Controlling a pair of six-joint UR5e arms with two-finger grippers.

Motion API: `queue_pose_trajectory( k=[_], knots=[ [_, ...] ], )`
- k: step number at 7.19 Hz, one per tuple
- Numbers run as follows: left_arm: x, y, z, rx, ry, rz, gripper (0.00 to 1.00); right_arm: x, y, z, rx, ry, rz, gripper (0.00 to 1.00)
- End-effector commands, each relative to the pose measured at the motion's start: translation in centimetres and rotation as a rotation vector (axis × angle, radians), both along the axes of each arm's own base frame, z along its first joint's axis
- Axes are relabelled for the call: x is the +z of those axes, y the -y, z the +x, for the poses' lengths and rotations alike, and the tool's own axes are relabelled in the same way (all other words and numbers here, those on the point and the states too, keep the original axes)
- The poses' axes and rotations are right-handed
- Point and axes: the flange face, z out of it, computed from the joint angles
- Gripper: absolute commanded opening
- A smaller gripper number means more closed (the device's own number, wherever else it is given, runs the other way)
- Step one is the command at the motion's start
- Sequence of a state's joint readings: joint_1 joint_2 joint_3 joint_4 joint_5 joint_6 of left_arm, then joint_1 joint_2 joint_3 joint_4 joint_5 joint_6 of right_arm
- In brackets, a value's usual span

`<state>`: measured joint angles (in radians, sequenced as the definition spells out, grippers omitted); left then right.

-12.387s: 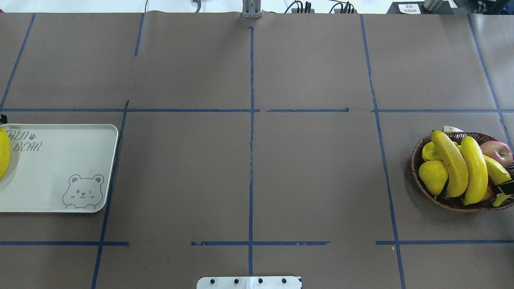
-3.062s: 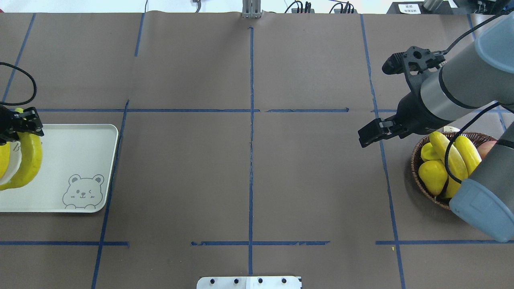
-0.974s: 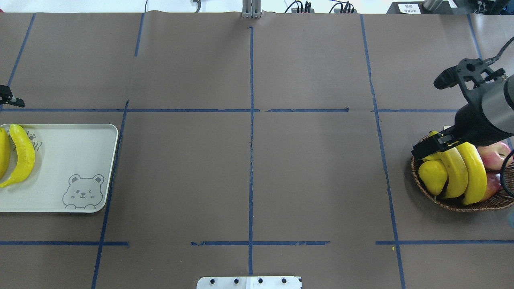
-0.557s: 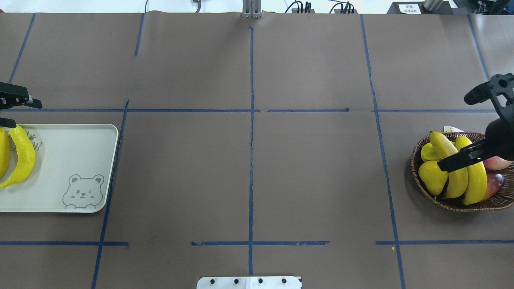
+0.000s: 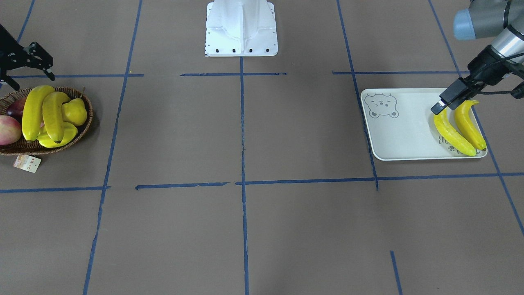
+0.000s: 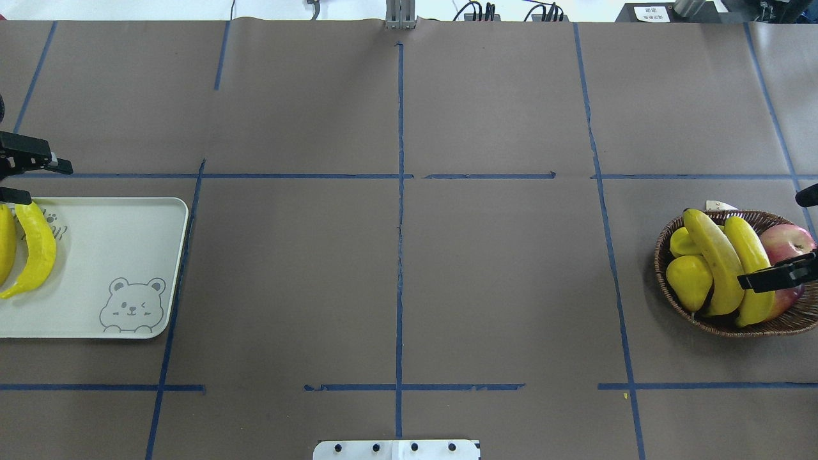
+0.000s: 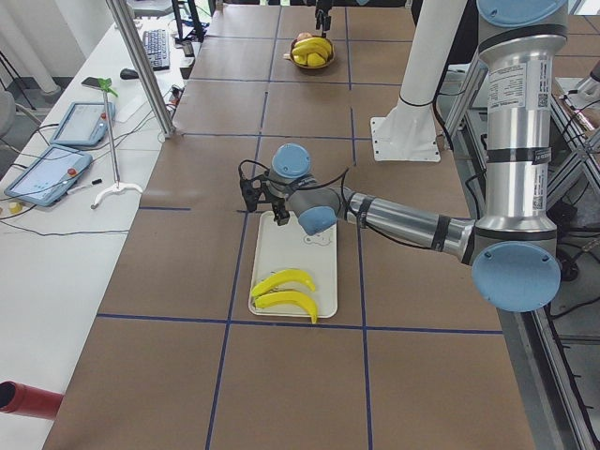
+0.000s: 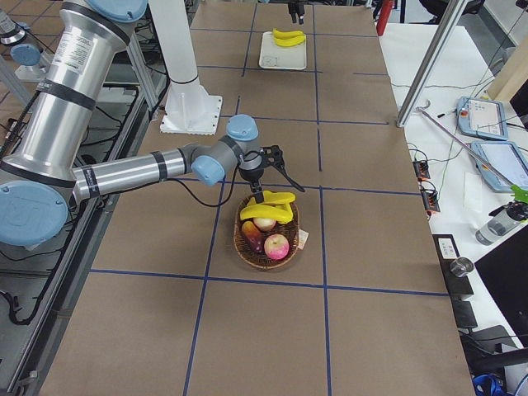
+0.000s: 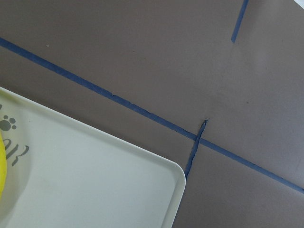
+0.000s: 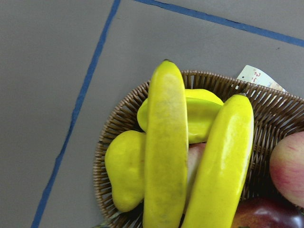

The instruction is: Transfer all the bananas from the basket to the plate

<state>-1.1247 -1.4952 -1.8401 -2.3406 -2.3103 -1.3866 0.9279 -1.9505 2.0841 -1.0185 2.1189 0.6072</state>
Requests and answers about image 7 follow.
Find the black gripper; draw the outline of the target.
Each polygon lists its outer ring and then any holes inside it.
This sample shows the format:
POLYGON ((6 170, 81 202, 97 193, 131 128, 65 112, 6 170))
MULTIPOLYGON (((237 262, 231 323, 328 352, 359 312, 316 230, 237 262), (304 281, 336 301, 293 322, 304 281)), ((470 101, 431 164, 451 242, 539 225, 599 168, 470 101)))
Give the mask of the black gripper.
POLYGON ((262 181, 264 202, 272 206, 274 221, 279 226, 286 225, 290 219, 290 213, 286 208, 287 200, 298 189, 301 181, 305 178, 303 174, 296 177, 280 175, 276 171, 265 171, 262 181))
POLYGON ((322 29, 322 18, 324 18, 324 37, 327 37, 327 33, 331 28, 332 18, 329 15, 329 11, 333 7, 333 0, 316 0, 315 4, 315 28, 317 30, 322 29))

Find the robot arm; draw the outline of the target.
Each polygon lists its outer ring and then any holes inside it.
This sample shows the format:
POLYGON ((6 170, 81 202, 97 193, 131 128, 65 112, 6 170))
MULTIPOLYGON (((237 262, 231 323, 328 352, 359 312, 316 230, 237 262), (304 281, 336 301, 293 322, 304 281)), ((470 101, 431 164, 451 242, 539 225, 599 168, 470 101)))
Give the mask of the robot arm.
POLYGON ((370 124, 377 161, 434 162, 433 123, 444 73, 466 50, 484 68, 487 128, 473 146, 456 125, 476 99, 463 86, 441 119, 442 133, 475 206, 474 218, 448 217, 347 187, 319 183, 308 151, 279 147, 266 171, 241 189, 248 210, 269 203, 278 224, 296 216, 308 234, 341 220, 406 247, 451 254, 472 269, 493 306, 527 312, 547 305, 561 283, 557 228, 547 216, 551 160, 552 61, 568 36, 564 1, 426 1, 416 19, 412 50, 397 105, 370 124))

